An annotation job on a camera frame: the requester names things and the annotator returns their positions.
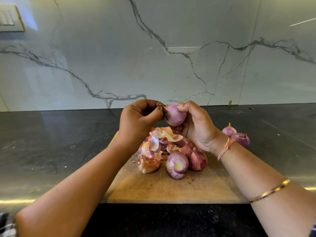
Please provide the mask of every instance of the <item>marble backsplash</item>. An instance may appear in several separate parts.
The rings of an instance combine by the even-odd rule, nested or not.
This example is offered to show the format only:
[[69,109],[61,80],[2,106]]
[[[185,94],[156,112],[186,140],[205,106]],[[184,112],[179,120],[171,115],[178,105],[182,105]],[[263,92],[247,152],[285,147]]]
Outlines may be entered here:
[[0,111],[316,102],[316,0],[5,3]]

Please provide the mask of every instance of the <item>pink string bracelet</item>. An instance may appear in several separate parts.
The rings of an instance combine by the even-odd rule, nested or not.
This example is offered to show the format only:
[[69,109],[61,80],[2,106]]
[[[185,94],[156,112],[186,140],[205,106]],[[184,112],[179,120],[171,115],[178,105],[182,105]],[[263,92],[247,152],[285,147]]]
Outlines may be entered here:
[[222,156],[224,155],[224,153],[228,150],[228,148],[231,146],[232,143],[234,143],[234,139],[230,139],[228,138],[227,143],[223,149],[223,151],[221,152],[221,154],[218,156],[217,160],[220,161]]

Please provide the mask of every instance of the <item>marble wall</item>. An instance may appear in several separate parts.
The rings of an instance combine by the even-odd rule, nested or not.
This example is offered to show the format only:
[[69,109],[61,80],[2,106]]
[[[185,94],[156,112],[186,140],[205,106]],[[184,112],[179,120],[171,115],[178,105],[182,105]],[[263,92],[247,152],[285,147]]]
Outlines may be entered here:
[[0,0],[0,111],[316,102],[316,0]]

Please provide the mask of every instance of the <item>person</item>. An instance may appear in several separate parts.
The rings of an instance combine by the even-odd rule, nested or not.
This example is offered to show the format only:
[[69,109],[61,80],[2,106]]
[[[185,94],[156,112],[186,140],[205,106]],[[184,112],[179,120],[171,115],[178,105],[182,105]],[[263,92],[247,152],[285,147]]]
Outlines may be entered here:
[[[80,236],[118,171],[151,127],[164,119],[163,105],[144,99],[125,107],[119,134],[111,145],[15,216],[18,236]],[[171,127],[172,131],[219,156],[229,139],[208,113],[192,101],[177,108],[187,112],[187,117],[181,126]],[[251,206],[268,236],[314,236],[316,196],[285,181],[285,176],[236,142],[226,148],[220,161],[243,195],[253,200]]]

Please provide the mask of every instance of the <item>wooden cutting board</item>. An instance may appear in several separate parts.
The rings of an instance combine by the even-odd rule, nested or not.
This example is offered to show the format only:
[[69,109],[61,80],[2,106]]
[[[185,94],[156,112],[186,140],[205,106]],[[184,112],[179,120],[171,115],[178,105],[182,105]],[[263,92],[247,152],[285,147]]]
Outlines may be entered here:
[[211,153],[205,154],[208,165],[204,171],[187,171],[181,180],[172,179],[167,174],[165,162],[156,172],[142,174],[135,154],[119,171],[103,202],[248,203],[222,163]]

